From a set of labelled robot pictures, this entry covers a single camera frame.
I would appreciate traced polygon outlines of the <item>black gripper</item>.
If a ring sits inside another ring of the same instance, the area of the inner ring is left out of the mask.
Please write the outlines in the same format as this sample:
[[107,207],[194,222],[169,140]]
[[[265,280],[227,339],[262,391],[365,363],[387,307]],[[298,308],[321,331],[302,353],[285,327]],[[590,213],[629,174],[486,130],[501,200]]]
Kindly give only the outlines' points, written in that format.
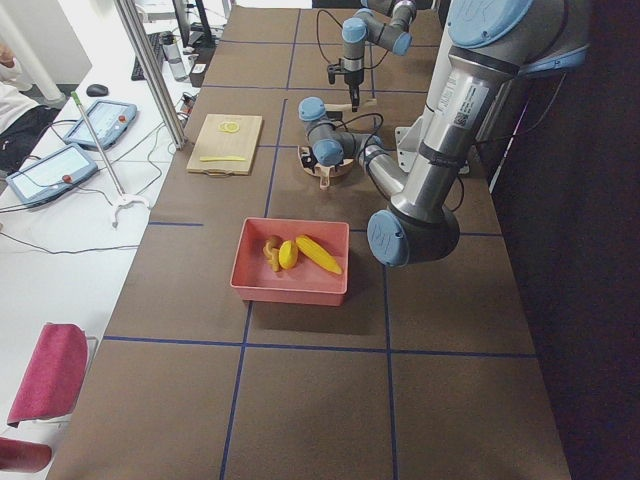
[[327,66],[328,81],[334,85],[336,78],[342,76],[349,86],[351,110],[357,111],[360,106],[359,86],[363,83],[363,58],[340,58],[338,63]]
[[311,154],[301,155],[300,164],[306,173],[308,174],[316,173],[317,160]]

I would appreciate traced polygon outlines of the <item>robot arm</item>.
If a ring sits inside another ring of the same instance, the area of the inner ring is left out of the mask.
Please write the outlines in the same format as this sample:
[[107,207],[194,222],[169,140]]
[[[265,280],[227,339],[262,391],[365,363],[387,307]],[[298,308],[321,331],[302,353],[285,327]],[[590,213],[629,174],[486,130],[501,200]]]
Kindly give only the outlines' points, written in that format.
[[561,73],[583,63],[587,1],[451,3],[422,115],[398,147],[413,162],[401,168],[371,134],[339,132],[324,102],[298,108],[311,151],[325,167],[357,161],[387,198],[367,226],[370,249],[387,266],[439,260],[459,240],[445,200],[502,85],[518,77]]
[[415,20],[414,1],[362,1],[362,8],[342,24],[342,57],[327,67],[330,84],[342,76],[349,88],[351,109],[360,106],[359,87],[364,81],[365,43],[377,45],[395,55],[407,53],[412,41],[410,25]]

